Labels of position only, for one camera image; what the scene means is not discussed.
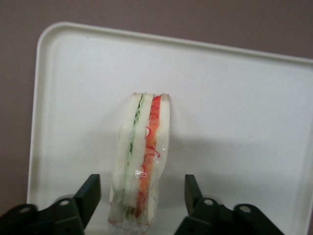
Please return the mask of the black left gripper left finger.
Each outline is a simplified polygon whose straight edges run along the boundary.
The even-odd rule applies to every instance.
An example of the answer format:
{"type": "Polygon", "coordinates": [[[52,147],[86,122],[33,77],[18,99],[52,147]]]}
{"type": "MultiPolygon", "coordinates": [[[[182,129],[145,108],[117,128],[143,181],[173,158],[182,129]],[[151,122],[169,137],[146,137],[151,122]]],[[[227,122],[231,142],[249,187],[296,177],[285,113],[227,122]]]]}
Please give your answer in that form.
{"type": "Polygon", "coordinates": [[[101,199],[100,175],[92,174],[71,196],[43,210],[20,204],[0,217],[2,235],[83,235],[101,199]]]}

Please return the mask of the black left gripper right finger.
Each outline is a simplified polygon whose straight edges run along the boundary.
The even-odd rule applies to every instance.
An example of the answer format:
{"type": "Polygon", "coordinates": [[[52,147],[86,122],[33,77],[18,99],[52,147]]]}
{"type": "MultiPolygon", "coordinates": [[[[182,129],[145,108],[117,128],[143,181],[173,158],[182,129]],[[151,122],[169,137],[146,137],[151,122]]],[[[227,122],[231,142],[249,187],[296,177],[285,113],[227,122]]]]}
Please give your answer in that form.
{"type": "Polygon", "coordinates": [[[238,204],[228,209],[217,200],[204,197],[196,178],[186,174],[184,199],[188,215],[177,235],[282,235],[283,232],[256,206],[238,204]]]}

